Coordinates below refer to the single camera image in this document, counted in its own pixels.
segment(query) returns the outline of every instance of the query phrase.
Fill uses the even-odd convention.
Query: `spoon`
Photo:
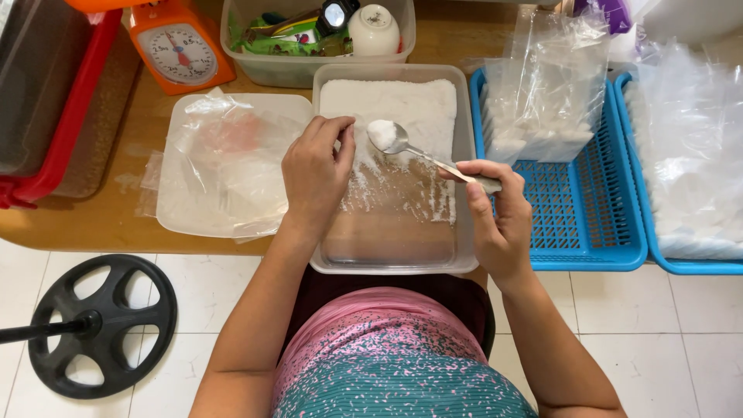
[[[438,159],[436,159],[436,157],[429,154],[428,152],[410,145],[410,143],[408,142],[408,132],[398,123],[391,122],[389,120],[375,120],[368,125],[366,132],[367,134],[369,134],[371,143],[374,144],[374,146],[377,147],[378,150],[384,152],[385,154],[399,154],[403,151],[412,152],[419,157],[431,161],[433,164],[436,164],[437,166],[443,168],[449,173],[452,173],[453,175],[459,177],[467,183],[477,182],[481,184],[483,189],[485,190],[485,193],[487,194],[493,194],[495,192],[503,190],[500,180],[491,179],[490,177],[480,175],[464,175],[461,173],[461,171],[457,170],[456,164],[439,161]]]

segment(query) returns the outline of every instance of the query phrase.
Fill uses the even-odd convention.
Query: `green packet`
[[[230,50],[243,54],[280,55],[284,57],[338,57],[352,55],[353,42],[348,35],[348,29],[324,38],[297,34],[296,41],[279,37],[265,36],[255,30],[243,28],[230,12],[227,17],[230,30]],[[258,18],[250,23],[251,28],[265,26],[263,19]]]

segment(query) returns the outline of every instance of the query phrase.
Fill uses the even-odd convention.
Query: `person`
[[[354,122],[315,117],[289,147],[288,211],[219,334],[190,416],[537,417],[481,348],[484,282],[323,276],[308,267],[348,186]],[[479,184],[467,184],[467,204],[477,260],[502,293],[539,417],[625,417],[531,269],[524,179],[490,161],[457,168],[503,185],[497,218]]]

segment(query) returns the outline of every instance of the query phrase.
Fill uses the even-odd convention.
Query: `white granular substance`
[[[408,172],[409,162],[416,158],[410,152],[386,155],[369,140],[367,125],[375,120],[393,120],[408,132],[412,146],[430,152],[443,161],[452,160],[454,120],[457,114],[456,88],[448,80],[429,83],[404,81],[355,81],[331,80],[320,91],[319,113],[327,118],[341,115],[356,117],[354,136],[356,155],[354,175],[348,183],[348,193],[343,199],[343,210],[363,209],[369,211],[378,202],[389,201],[390,196],[399,199],[415,199],[399,206],[412,213],[420,222],[449,222],[456,220],[454,184],[442,181],[432,164],[426,166],[428,176],[419,181],[424,189],[421,198],[417,192],[413,197],[398,187],[386,173],[392,170]],[[419,208],[423,202],[427,208]]]
[[[391,120],[375,120],[366,127],[366,134],[369,140],[380,151],[390,148],[398,137],[398,130],[395,128],[395,122]]]

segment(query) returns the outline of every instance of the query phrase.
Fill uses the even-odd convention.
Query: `purple package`
[[[632,28],[632,19],[629,17],[629,8],[623,0],[575,0],[573,16],[579,16],[588,2],[595,2],[604,11],[606,22],[609,24],[609,33],[627,33]]]

